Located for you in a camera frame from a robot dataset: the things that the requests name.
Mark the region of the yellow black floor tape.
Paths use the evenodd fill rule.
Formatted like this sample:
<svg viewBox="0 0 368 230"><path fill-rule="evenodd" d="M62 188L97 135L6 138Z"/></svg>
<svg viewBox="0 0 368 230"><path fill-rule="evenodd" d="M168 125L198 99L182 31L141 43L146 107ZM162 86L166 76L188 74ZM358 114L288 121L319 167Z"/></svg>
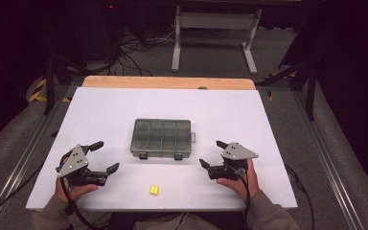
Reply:
<svg viewBox="0 0 368 230"><path fill-rule="evenodd" d="M47 97L40 95L40 92L45 85L46 85L46 79L41 78L39 82L37 83L31 97L29 98L29 102L33 102L33 101L44 102L44 103L47 102Z"/></svg>

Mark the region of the grey plastic compartment box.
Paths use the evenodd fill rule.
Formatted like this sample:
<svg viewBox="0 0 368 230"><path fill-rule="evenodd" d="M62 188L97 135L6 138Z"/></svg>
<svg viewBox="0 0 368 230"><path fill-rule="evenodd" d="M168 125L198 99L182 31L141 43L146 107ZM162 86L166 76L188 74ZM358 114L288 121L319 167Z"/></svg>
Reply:
<svg viewBox="0 0 368 230"><path fill-rule="evenodd" d="M139 159L167 157L189 158L193 133L190 120L136 119L130 152Z"/></svg>

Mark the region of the person's lap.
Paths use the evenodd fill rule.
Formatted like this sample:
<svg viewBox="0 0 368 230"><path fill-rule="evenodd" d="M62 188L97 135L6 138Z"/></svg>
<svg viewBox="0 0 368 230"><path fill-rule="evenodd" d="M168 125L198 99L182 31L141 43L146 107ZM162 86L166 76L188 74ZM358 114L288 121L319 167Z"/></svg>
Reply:
<svg viewBox="0 0 368 230"><path fill-rule="evenodd" d="M244 230L242 212L113 213L109 230Z"/></svg>

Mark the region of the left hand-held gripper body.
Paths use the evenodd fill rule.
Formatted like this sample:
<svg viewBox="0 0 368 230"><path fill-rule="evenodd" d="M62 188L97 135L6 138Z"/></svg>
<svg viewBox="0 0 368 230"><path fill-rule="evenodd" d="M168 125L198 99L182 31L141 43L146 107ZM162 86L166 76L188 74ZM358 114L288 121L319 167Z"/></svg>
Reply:
<svg viewBox="0 0 368 230"><path fill-rule="evenodd" d="M75 186L88 184L103 186L108 174L106 172L92 172L88 169L89 146L76 145L64 154L60 159L59 166L56 167L57 177L65 178L70 185Z"/></svg>

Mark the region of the grey metal stand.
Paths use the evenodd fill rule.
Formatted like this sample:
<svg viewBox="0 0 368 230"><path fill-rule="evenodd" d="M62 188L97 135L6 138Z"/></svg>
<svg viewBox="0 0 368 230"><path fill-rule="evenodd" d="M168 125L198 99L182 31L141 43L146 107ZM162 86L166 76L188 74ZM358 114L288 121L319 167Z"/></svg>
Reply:
<svg viewBox="0 0 368 230"><path fill-rule="evenodd" d="M222 29L222 30L247 30L248 38L241 44L246 64L251 75L258 73L251 46L261 19L262 11L253 13L211 13L211 12L184 12L180 6L176 7L174 19L174 47L172 53L172 71L178 72L180 65L182 29Z"/></svg>

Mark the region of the white table board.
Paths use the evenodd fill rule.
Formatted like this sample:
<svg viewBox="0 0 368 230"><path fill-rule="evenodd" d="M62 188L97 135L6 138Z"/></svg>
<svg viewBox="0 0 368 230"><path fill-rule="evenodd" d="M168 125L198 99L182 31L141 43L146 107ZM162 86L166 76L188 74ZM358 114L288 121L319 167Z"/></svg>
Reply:
<svg viewBox="0 0 368 230"><path fill-rule="evenodd" d="M190 120L195 142L189 158L140 160L130 152L138 118ZM254 161L260 188L276 204L297 205L260 94L256 90L77 89L57 138L27 201L42 209L55 190L56 166L77 144L103 141L88 153L89 168L104 171L120 164L98 191L78 205L89 211L238 211L243 203L231 190L211 180L199 164L222 162L216 141L237 142L259 154ZM159 195L150 186L159 187Z"/></svg>

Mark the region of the person's left hand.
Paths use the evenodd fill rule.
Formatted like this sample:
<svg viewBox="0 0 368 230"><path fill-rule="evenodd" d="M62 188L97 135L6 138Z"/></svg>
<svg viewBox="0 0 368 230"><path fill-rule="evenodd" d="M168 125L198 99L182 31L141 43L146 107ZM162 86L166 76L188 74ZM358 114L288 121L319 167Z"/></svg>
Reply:
<svg viewBox="0 0 368 230"><path fill-rule="evenodd" d="M97 189L98 189L98 186L95 184L88 184L84 186L73 186L71 188L71 191L69 192L69 197L74 201L78 201L82 196L88 193L91 193L93 191L96 191ZM59 178L56 180L55 195L65 202L68 201L62 189L61 181Z"/></svg>

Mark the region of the aluminium floor rail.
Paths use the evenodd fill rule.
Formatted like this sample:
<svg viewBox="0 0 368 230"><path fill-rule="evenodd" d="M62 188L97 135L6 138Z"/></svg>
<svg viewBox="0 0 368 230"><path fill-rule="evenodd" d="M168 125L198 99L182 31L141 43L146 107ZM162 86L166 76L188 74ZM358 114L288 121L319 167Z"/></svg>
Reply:
<svg viewBox="0 0 368 230"><path fill-rule="evenodd" d="M54 94L53 101L51 103L46 103L47 106L51 107L49 112L46 115L43 115L40 119L30 142L20 156L20 159L15 165L2 192L0 193L0 219L5 214L11 199L29 182L30 179L34 177L31 175L25 181L23 181L25 173L35 157L36 149L42 138L42 135L56 114L58 107L61 105L63 97L67 94L69 88L69 85L61 85Z"/></svg>
<svg viewBox="0 0 368 230"><path fill-rule="evenodd" d="M329 151L322 139L321 134L307 111L303 95L300 92L293 92L292 96L302 114L303 120L309 130L311 139L317 148L317 154L325 174L331 184L335 198L341 208L341 211L346 219L350 230L363 230L362 222L357 214L354 204L349 197L346 187L334 165L334 162L329 154Z"/></svg>

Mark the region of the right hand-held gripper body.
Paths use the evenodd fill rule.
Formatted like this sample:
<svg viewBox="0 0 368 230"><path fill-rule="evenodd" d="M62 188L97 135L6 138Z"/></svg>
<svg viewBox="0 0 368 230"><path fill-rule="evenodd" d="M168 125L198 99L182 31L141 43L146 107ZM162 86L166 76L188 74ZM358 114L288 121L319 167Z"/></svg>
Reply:
<svg viewBox="0 0 368 230"><path fill-rule="evenodd" d="M230 143L226 149L222 149L220 156L223 163L220 166L210 166L210 170L207 171L209 177L211 179L238 180L248 170L246 160L248 158L258 158L259 154L238 143Z"/></svg>

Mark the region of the black metal stand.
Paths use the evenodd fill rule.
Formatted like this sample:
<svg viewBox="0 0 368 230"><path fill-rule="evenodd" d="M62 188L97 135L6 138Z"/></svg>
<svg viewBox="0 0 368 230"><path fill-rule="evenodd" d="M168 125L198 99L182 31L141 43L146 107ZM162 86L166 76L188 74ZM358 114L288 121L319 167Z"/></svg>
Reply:
<svg viewBox="0 0 368 230"><path fill-rule="evenodd" d="M69 84L72 80L71 78L71 71L68 70L68 67L72 67L78 73L83 74L84 76L89 76L92 74L91 71L78 65L77 63L73 62L66 57L61 55L52 55L46 61L46 108L45 108L45 115L48 115L51 109L55 105L55 79L59 81L60 84Z"/></svg>
<svg viewBox="0 0 368 230"><path fill-rule="evenodd" d="M314 62L309 61L298 63L277 74L269 74L268 78L257 82L256 86L269 86L276 81L280 81L285 77L290 76L291 74L294 74L294 77L288 85L291 91L300 91L305 83L308 84L306 112L309 118L313 121L313 101L317 76L316 66Z"/></svg>

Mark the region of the person's right hand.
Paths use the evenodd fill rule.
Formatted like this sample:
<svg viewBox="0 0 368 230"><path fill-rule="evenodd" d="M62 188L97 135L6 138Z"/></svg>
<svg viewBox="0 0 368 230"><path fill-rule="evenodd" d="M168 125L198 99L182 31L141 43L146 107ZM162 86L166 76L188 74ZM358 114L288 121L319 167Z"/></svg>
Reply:
<svg viewBox="0 0 368 230"><path fill-rule="evenodd" d="M242 201L246 201L249 197L254 196L257 192L260 191L253 161L251 158L248 158L246 162L248 165L248 170L246 171L243 180L245 181L248 188L245 188L241 179L230 180L226 178L219 178L217 180L217 183L219 185L232 189L241 198Z"/></svg>

